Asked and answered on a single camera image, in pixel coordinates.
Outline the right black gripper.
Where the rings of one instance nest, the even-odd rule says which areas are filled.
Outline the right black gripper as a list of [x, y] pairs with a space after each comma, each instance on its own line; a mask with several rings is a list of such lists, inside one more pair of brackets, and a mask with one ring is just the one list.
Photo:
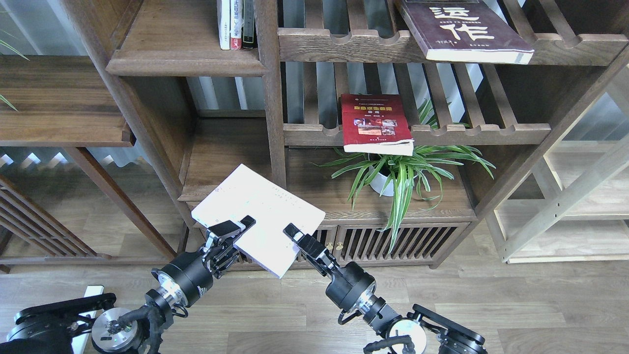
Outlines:
[[283, 233], [299, 248], [308, 263], [322, 276], [328, 276], [332, 282], [325, 294], [343, 312], [369, 312], [375, 297], [375, 278], [369, 275], [356, 262], [339, 266], [330, 251], [312, 235], [306, 235], [294, 224], [288, 224]]

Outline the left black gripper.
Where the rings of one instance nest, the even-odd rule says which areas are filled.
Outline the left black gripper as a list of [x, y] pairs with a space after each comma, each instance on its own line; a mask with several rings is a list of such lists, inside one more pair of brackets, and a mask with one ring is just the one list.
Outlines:
[[239, 258], [234, 242], [248, 231], [256, 220], [247, 215], [234, 222], [226, 220], [206, 230], [207, 241], [200, 251], [184, 252], [162, 268], [153, 268], [151, 275], [158, 280], [157, 292], [174, 307], [191, 307], [221, 278]]

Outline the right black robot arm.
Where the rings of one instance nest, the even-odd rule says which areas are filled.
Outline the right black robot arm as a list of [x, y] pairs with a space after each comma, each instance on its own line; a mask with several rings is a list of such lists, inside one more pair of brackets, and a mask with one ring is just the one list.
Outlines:
[[379, 341], [366, 344], [371, 354], [389, 350], [391, 354], [422, 354], [427, 347], [427, 331], [437, 336], [441, 354], [485, 354], [485, 339], [478, 333], [436, 314], [418, 304], [406, 316], [398, 314], [384, 298], [375, 295], [376, 280], [356, 262], [339, 265], [326, 247], [311, 235], [289, 224], [284, 233], [321, 275], [331, 280], [326, 296], [340, 308], [338, 323], [344, 325], [362, 317]]

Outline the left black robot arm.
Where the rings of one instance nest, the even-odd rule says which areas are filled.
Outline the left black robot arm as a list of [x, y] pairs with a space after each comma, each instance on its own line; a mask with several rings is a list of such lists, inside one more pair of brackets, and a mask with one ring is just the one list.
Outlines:
[[255, 224], [251, 216], [207, 229], [207, 242], [185, 252], [151, 274], [159, 287], [146, 292], [146, 302], [133, 311], [115, 307], [112, 293], [30, 307], [18, 312], [15, 326], [1, 345], [3, 354], [71, 354], [72, 340], [92, 334], [101, 354], [157, 354], [162, 334], [175, 317], [213, 286], [239, 256], [234, 242]]

